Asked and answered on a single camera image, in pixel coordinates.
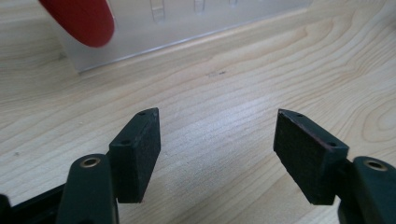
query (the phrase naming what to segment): wood grain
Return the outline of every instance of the wood grain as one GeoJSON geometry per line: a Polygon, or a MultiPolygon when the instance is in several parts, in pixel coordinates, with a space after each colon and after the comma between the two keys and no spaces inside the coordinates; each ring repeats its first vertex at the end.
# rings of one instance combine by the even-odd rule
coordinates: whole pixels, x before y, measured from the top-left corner
{"type": "Polygon", "coordinates": [[[396,165],[396,3],[314,1],[300,11],[77,74],[33,0],[0,1],[0,191],[13,204],[105,153],[158,106],[163,149],[121,223],[338,223],[272,150],[276,111],[306,114],[349,158],[396,165]]]}

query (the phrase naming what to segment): clear plastic container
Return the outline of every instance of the clear plastic container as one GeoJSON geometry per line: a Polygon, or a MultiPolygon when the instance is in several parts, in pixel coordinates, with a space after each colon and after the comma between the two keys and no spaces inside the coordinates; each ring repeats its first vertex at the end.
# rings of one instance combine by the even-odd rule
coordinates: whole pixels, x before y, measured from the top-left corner
{"type": "Polygon", "coordinates": [[[90,48],[56,22],[66,54],[81,72],[200,36],[308,7],[312,0],[111,0],[116,31],[90,48]]]}

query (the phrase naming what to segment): screw hole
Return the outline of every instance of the screw hole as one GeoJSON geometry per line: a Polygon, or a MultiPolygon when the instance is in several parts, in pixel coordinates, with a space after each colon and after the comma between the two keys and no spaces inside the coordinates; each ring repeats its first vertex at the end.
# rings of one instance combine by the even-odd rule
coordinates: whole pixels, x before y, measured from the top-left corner
{"type": "Polygon", "coordinates": [[[382,164],[379,161],[364,161],[364,164],[373,170],[377,171],[387,171],[388,167],[386,167],[384,164],[382,164]]]}
{"type": "Polygon", "coordinates": [[[122,140],[121,143],[122,143],[123,145],[129,145],[129,144],[131,144],[131,141],[128,140],[128,139],[125,139],[125,140],[122,140]]]}
{"type": "Polygon", "coordinates": [[[100,162],[99,158],[88,158],[85,161],[82,161],[80,166],[84,168],[90,168],[97,165],[100,162]]]}

